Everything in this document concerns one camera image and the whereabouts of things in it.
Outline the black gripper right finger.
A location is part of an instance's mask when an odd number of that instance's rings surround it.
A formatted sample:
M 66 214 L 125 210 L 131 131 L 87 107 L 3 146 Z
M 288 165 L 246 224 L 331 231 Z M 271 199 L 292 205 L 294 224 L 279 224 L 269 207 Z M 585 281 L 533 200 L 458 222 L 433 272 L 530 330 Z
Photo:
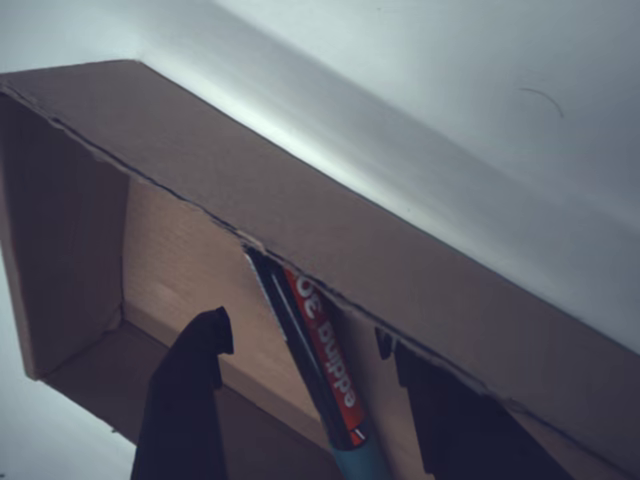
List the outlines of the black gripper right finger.
M 569 473 L 493 398 L 377 328 L 381 358 L 395 359 L 426 473 L 436 479 L 568 479 Z

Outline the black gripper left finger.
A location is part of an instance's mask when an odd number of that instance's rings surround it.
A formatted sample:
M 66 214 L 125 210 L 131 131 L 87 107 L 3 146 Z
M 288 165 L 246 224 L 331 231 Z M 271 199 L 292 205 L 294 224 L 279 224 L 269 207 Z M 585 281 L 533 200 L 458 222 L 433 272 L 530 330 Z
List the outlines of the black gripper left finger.
M 179 334 L 149 381 L 133 479 L 228 477 L 215 392 L 219 356 L 233 352 L 222 307 L 198 314 Z

